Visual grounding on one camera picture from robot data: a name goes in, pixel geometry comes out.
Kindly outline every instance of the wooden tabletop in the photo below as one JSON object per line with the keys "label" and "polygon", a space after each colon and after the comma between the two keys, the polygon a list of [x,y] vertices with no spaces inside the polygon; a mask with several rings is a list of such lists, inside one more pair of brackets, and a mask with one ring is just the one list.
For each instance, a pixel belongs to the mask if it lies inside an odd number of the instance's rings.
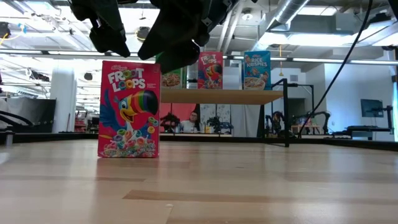
{"label": "wooden tabletop", "polygon": [[98,159],[97,147],[96,139],[0,146],[1,223],[398,220],[396,152],[161,141],[157,159]]}
{"label": "wooden tabletop", "polygon": [[264,105],[283,97],[272,90],[161,90],[162,103]]}

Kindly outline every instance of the red wall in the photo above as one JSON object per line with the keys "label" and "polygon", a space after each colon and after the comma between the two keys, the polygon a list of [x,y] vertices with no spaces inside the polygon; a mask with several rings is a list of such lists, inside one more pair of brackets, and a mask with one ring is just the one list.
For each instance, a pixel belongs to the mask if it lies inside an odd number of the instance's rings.
{"label": "red wall", "polygon": [[196,107],[196,104],[173,103],[173,111],[171,111],[171,105],[171,103],[160,104],[160,118],[163,118],[169,112],[172,112],[172,114],[180,118],[180,121],[185,121],[189,119],[191,112],[195,110]]}

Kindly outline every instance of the white column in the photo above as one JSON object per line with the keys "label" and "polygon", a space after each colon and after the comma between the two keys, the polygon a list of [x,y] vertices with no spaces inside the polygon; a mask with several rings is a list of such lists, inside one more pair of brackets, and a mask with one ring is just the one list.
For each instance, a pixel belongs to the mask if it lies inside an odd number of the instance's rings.
{"label": "white column", "polygon": [[77,80],[68,60],[56,60],[52,70],[50,98],[56,99],[53,133],[75,129]]}

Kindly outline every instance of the cereal box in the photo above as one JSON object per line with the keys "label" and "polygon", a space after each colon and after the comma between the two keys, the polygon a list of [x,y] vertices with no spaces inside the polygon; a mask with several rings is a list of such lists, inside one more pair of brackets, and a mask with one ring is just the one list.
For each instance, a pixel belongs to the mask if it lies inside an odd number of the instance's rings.
{"label": "cereal box", "polygon": [[243,87],[245,90],[271,89],[271,53],[245,52]]}
{"label": "cereal box", "polygon": [[169,73],[162,74],[162,88],[183,88],[183,82],[186,80],[184,79],[184,75],[186,76],[184,68],[179,68]]}
{"label": "cereal box", "polygon": [[103,62],[98,156],[157,157],[160,67]]}
{"label": "cereal box", "polygon": [[200,52],[198,61],[198,89],[223,88],[223,53]]}

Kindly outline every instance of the person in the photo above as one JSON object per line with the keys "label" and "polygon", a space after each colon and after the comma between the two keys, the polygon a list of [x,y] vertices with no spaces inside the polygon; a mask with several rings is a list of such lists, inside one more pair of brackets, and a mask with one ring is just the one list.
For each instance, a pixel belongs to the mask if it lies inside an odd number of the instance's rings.
{"label": "person", "polygon": [[195,111],[191,112],[189,120],[182,121],[180,123],[180,132],[182,133],[199,133],[201,130],[202,128],[198,119],[198,113]]}

